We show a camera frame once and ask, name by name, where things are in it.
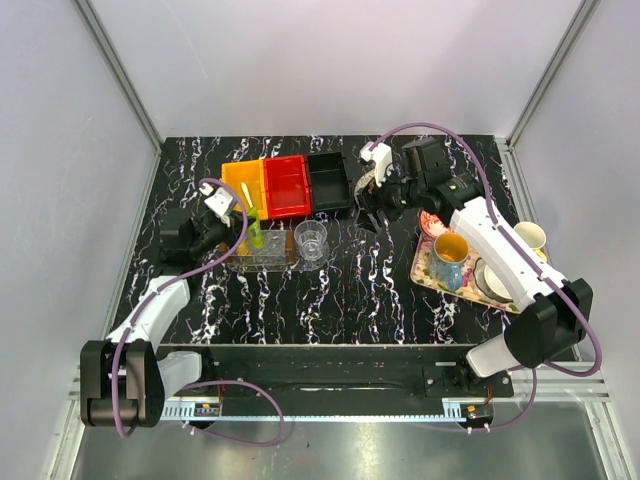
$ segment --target plastic container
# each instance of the plastic container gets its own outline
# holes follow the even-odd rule
[[[327,229],[316,220],[306,220],[293,232],[296,248],[305,260],[316,261],[322,258],[327,242]]]
[[[251,201],[253,206],[258,211],[258,218],[260,220],[266,220],[269,218],[269,212],[267,210],[267,198],[265,195],[264,186],[264,166],[262,160],[249,160],[233,163],[222,164],[222,178],[221,180],[229,185],[235,192],[242,198],[244,206],[249,211],[249,203],[244,198],[242,193],[242,182],[247,184],[249,194],[251,195]],[[240,206],[236,206],[236,210],[240,211]]]
[[[309,181],[303,155],[265,159],[264,183],[269,218],[311,213]]]
[[[311,210],[333,212],[353,206],[353,186],[340,152],[307,155]]]

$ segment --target metal frame bar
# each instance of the metal frame bar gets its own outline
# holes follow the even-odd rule
[[[120,267],[120,274],[116,281],[115,288],[111,295],[111,301],[109,302],[109,308],[105,315],[104,324],[102,327],[102,337],[106,337],[111,325],[116,317],[116,311],[120,302],[120,296],[124,283],[127,279],[127,272],[129,271],[129,265],[133,258],[133,253],[138,239],[138,233],[142,227],[144,220],[144,214],[151,195],[151,188],[155,180],[158,166],[160,165],[161,153],[156,151],[149,177],[144,185],[142,196],[140,198],[140,204],[136,211],[133,227],[131,229],[131,235],[127,242],[127,249],[122,259],[122,265]],[[84,424],[80,421],[80,401],[79,401],[79,386],[80,386],[80,369],[76,370],[75,377],[73,379],[75,388],[69,392],[67,401],[63,405],[58,420],[55,435],[57,442],[51,450],[50,456],[45,463],[46,471],[44,472],[44,478],[51,479],[70,479],[73,473],[73,467],[75,465],[78,450],[80,449],[80,442],[84,433]]]
[[[522,134],[531,121],[533,114],[538,109],[538,106],[547,93],[549,86],[573,50],[574,45],[589,23],[589,20],[596,11],[600,1],[601,0],[582,0],[580,3],[580,6],[576,10],[576,13],[567,27],[567,30],[562,36],[560,43],[556,47],[555,52],[553,52],[553,56],[547,64],[542,77],[538,81],[536,88],[533,90],[524,110],[520,114],[520,118],[518,118],[518,121],[509,135],[508,142],[511,147],[515,147],[522,138]]]
[[[160,151],[163,144],[163,138],[157,131],[150,115],[140,100],[140,97],[129,79],[129,76],[127,75],[126,70],[124,69],[122,62],[120,61],[90,0],[72,0],[72,3],[76,6],[80,17],[96,42],[100,53],[103,55],[103,58],[111,70],[116,83],[127,99],[129,106],[138,119],[146,136],[157,151],[154,158],[152,172],[149,175],[141,204],[138,207],[135,225],[129,239],[127,253],[125,255],[121,272],[116,282],[112,300],[105,318],[103,333],[106,335],[113,323],[113,320],[115,319],[120,294],[126,280],[128,267],[135,248],[137,233],[142,225],[151,186],[155,179],[155,173],[160,161]],[[521,139],[527,125],[541,103],[544,95],[548,91],[549,86],[556,77],[562,64],[571,53],[573,46],[580,37],[580,34],[584,31],[599,3],[600,0],[583,0],[581,2],[534,92],[516,122],[513,131],[509,135],[508,140],[501,138],[496,139],[500,156],[502,157],[503,165],[505,166],[505,174],[514,195],[516,209],[518,211],[518,215],[522,219],[536,222],[537,216],[535,214],[531,196],[524,181],[524,176],[518,163],[517,156],[515,155],[514,147]],[[580,368],[580,363],[577,362],[571,363],[570,365],[572,368]],[[562,375],[561,378],[555,378],[560,374],[555,370],[551,370],[546,367],[543,367],[538,371],[540,379],[536,401],[570,401],[583,403],[589,416],[594,437],[608,477],[637,478],[629,458],[629,453],[622,441],[619,426],[613,414],[609,395],[602,376],[598,374],[596,377],[574,380],[568,379],[564,375]],[[526,397],[530,391],[530,380],[528,380],[527,372],[516,372],[512,376],[512,381],[514,390],[516,391],[515,398],[519,399],[521,396]],[[470,399],[460,400],[461,403],[467,403],[470,401]],[[495,399],[495,401],[513,402],[514,399]],[[84,425],[81,423],[79,418],[79,407],[80,405],[77,392],[71,392],[69,399],[62,410],[63,415],[61,415],[59,428],[57,429],[57,432],[59,432],[59,440],[55,448],[52,461],[47,469],[46,478],[71,478],[80,448],[82,435],[84,433]]]
[[[133,83],[129,79],[129,76],[124,69],[122,62],[120,61],[120,58],[118,57],[118,54],[113,47],[113,43],[109,39],[109,36],[107,35],[107,32],[102,25],[102,22],[100,21],[95,8],[91,4],[91,1],[71,0],[71,2],[78,10],[80,18],[93,37],[93,40],[95,41],[98,50],[100,50],[100,53],[102,54],[107,67],[109,67],[109,70],[111,70],[114,80],[120,87],[122,94],[129,103],[129,106],[131,107],[134,115],[138,119],[138,122],[140,123],[140,126],[142,127],[145,135],[151,142],[151,145],[153,145],[153,148],[155,148],[156,151],[160,151],[164,139],[153,124],[153,120],[145,109],[142,100],[140,100],[140,96],[136,92]]]

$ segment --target black marble table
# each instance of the black marble table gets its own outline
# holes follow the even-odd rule
[[[400,147],[416,137],[398,136]],[[475,167],[461,147],[439,137],[456,172]],[[153,273],[151,254],[158,220],[168,208],[203,211],[197,182],[220,176],[220,165],[297,153],[342,151],[354,178],[365,171],[358,152],[374,137],[194,137],[167,139],[116,324],[131,312]],[[517,214],[491,136],[465,139],[483,163],[497,205],[511,224]],[[418,212],[409,211],[381,235],[355,228],[355,216],[318,214],[325,223],[331,255],[313,272],[235,273],[219,266],[203,278],[196,298],[183,309],[163,342],[171,344],[452,344],[478,343],[502,332],[513,318],[501,310],[436,292],[411,282]],[[262,222],[289,229],[300,219]],[[209,260],[215,257],[212,253]]]

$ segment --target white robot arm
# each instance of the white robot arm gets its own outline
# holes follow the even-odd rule
[[[400,173],[391,168],[391,148],[382,143],[371,146],[368,143],[360,152],[373,165],[374,174],[356,192],[358,225],[377,233],[384,218],[394,221],[409,208],[438,215],[486,260],[521,312],[502,335],[466,354],[463,381],[478,382],[519,365],[534,368],[585,337],[575,314],[552,286],[561,289],[588,318],[593,298],[589,285],[582,279],[568,281],[542,261],[499,213],[494,223],[491,213],[497,209],[492,204],[493,212],[489,212],[481,185],[470,174],[453,176],[437,141],[424,139],[405,145]]]

